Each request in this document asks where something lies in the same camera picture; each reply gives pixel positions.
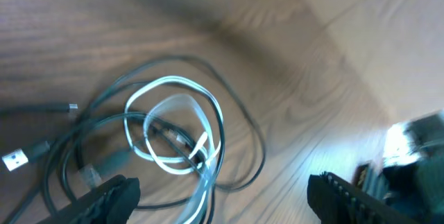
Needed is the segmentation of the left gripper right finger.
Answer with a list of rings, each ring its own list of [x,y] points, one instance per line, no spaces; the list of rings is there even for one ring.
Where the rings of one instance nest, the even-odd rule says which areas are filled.
[[[388,206],[388,184],[383,176],[360,189],[331,172],[309,176],[307,202],[322,223],[418,224]]]

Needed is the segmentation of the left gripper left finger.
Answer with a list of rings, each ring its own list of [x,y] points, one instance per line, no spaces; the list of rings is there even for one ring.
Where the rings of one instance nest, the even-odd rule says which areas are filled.
[[[140,196],[138,178],[116,175],[38,224],[126,224]]]

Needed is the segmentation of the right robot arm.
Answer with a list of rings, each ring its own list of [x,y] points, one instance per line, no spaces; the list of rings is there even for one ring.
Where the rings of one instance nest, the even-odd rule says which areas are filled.
[[[392,125],[382,168],[361,164],[352,183],[419,223],[443,223],[443,111]]]

